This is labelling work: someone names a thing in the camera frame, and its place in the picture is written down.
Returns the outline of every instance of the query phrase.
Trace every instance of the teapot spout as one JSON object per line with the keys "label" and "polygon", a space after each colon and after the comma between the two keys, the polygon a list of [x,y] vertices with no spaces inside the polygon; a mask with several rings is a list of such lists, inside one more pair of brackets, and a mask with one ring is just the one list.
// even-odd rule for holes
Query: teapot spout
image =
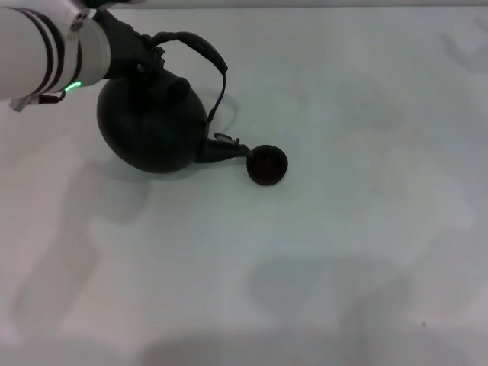
{"label": "teapot spout", "polygon": [[207,139],[197,156],[196,163],[222,162],[236,157],[247,157],[251,151],[246,145]]}

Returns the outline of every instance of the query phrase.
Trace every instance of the teapot handle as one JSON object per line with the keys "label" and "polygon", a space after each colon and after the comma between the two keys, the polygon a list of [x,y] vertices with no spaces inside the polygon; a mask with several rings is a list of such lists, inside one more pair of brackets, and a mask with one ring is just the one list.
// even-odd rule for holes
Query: teapot handle
{"label": "teapot handle", "polygon": [[222,91],[220,92],[216,104],[208,114],[207,122],[211,122],[214,119],[215,112],[217,111],[220,102],[222,101],[223,94],[226,91],[226,72],[228,70],[227,64],[214,46],[212,46],[202,37],[190,32],[159,32],[151,39],[149,46],[152,49],[161,43],[169,42],[170,40],[179,40],[191,49],[197,51],[205,59],[213,63],[213,65],[219,70],[220,74],[222,74]]}

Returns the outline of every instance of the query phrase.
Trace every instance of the green led light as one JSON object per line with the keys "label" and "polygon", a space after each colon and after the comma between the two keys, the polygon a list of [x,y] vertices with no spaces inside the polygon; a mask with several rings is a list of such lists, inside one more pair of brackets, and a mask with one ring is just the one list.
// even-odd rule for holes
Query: green led light
{"label": "green led light", "polygon": [[80,86],[82,86],[81,82],[73,82],[69,87],[65,88],[64,91],[69,92],[71,89],[79,88]]}

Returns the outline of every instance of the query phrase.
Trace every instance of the teapot body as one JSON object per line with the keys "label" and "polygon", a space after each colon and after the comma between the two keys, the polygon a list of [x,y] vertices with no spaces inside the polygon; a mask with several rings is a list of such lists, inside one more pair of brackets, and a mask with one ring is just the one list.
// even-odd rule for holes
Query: teapot body
{"label": "teapot body", "polygon": [[98,99],[98,126],[109,147],[128,164],[152,173],[175,172],[195,162],[208,135],[199,97],[189,87],[172,91],[178,78],[164,73],[160,99],[131,79],[109,80]]}

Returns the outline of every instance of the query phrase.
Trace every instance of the black stripe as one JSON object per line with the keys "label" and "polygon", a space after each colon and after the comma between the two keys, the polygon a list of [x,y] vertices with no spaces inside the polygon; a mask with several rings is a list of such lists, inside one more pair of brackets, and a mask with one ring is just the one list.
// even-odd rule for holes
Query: black stripe
{"label": "black stripe", "polygon": [[82,71],[82,65],[83,65],[83,51],[82,51],[82,45],[78,43],[78,59],[76,60],[76,71],[75,75],[73,76],[73,79],[69,83],[71,85],[73,82],[76,81],[76,79],[79,76],[79,73]]}
{"label": "black stripe", "polygon": [[54,69],[53,47],[51,46],[51,42],[49,40],[49,37],[47,36],[46,31],[44,30],[44,28],[42,28],[42,26],[39,24],[39,22],[37,21],[37,19],[35,17],[33,17],[28,12],[23,11],[22,9],[19,9],[19,8],[11,8],[11,9],[19,11],[20,13],[25,15],[27,18],[29,18],[29,20],[32,21],[32,23],[34,23],[34,25],[36,26],[37,30],[39,31],[41,37],[43,38],[44,45],[46,46],[46,52],[47,52],[46,75],[44,75],[44,79],[40,83],[39,87],[36,90],[34,90],[32,93],[29,94],[29,95],[35,95],[36,93],[41,91],[46,86],[47,82],[51,78],[51,75],[53,74],[53,69]]}
{"label": "black stripe", "polygon": [[61,37],[61,33],[59,32],[56,25],[54,25],[54,23],[46,15],[42,15],[42,14],[38,13],[37,11],[33,11],[30,9],[23,9],[23,10],[29,11],[30,13],[37,15],[38,18],[43,23],[45,23],[46,27],[50,30],[51,34],[53,35],[54,42],[56,43],[56,48],[58,50],[58,68],[56,70],[56,74],[54,76],[53,81],[50,83],[50,85],[45,90],[45,91],[50,91],[59,82],[59,79],[61,78],[61,75],[63,74],[64,55],[65,55],[63,37]]}

